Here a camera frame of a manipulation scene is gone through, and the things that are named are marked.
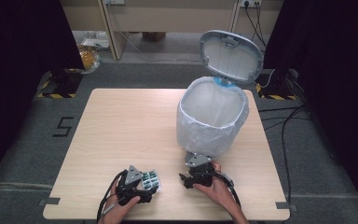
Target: floor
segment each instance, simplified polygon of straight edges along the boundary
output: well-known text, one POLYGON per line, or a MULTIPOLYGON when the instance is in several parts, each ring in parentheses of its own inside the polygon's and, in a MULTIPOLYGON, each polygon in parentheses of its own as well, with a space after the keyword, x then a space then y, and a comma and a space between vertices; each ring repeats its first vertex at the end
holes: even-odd
MULTIPOLYGON (((131 44, 121 60, 114 61, 110 52, 101 53, 100 67, 83 77, 74 99, 35 97, 17 141, 0 164, 0 223, 94 223, 43 218, 45 200, 90 91, 98 87, 185 88, 191 78, 208 76, 200 62, 200 35, 167 33, 159 42, 151 42, 142 39, 141 33, 130 34, 131 44), (68 120, 73 130, 65 138, 52 138, 60 118, 68 115, 73 117, 68 120)), ((290 196, 293 210, 285 223, 358 223, 356 189, 344 168, 331 158, 309 111, 298 113, 287 123, 282 147, 282 125, 278 123, 292 110, 271 109, 300 106, 301 100, 260 99, 255 85, 244 88, 254 93, 283 191, 290 196)))

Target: trash can lid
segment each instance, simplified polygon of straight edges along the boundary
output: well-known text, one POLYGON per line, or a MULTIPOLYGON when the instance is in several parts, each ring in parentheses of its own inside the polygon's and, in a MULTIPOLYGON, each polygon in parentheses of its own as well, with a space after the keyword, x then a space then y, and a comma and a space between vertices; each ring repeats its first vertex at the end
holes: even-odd
POLYGON ((232 82, 252 83, 263 67, 263 55, 254 42, 226 31, 212 30, 203 34, 200 51, 209 70, 232 82))

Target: hand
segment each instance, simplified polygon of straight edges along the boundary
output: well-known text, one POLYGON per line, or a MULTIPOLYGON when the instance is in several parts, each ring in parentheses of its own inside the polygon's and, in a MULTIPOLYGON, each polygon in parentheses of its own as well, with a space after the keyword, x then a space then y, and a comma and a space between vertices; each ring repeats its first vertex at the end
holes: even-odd
MULTIPOLYGON (((217 173, 221 172, 221 165, 216 161, 211 161, 214 170, 217 173)), ((228 190, 225 182, 217 177, 213 177, 213 182, 210 187, 205 187, 201 184, 194 184, 194 189, 203 192, 214 203, 224 207, 231 215, 234 223, 249 223, 242 212, 240 206, 235 202, 231 192, 228 190)))
POLYGON ((106 201, 104 209, 114 204, 115 206, 108 212, 106 215, 102 215, 98 224, 118 224, 123 220, 123 218, 130 212, 130 210, 135 206, 140 200, 141 197, 136 196, 132 198, 126 205, 121 206, 117 201, 118 197, 116 195, 116 185, 118 180, 115 181, 113 187, 110 189, 110 195, 113 195, 108 198, 106 201))

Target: trash bag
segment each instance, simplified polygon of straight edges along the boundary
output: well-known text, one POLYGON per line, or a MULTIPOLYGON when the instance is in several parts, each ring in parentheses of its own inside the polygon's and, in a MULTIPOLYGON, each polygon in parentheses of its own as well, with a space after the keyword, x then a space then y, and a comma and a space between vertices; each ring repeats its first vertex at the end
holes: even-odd
POLYGON ((248 118, 243 90, 219 77, 194 80, 179 102, 176 134, 186 151, 212 159, 226 152, 248 118))

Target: dark curtain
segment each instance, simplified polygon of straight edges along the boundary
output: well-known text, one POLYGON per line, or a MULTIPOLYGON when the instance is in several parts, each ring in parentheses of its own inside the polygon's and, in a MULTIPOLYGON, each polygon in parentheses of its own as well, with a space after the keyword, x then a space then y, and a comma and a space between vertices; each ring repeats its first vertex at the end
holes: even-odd
POLYGON ((358 2, 285 0, 265 55, 295 68, 321 131, 358 190, 358 2))
POLYGON ((0 0, 0 160, 42 75, 63 68, 83 65, 60 1, 0 0))

